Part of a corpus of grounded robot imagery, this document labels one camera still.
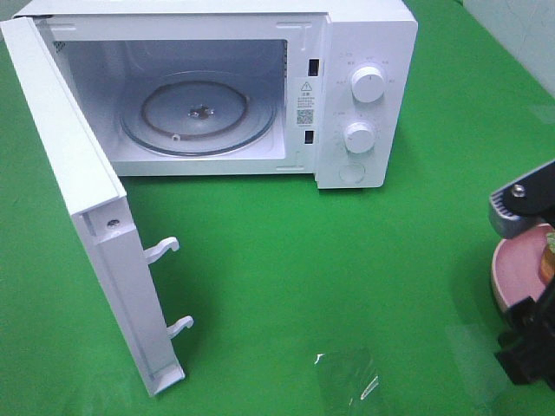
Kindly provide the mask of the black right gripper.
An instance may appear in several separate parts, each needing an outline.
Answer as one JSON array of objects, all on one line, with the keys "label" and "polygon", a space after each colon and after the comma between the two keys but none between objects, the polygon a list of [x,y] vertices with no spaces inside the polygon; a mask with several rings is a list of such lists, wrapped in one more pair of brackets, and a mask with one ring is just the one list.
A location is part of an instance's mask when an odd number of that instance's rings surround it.
[{"label": "black right gripper", "polygon": [[535,301],[527,298],[507,308],[509,330],[498,337],[495,358],[515,385],[545,380],[554,389],[554,281]]}]

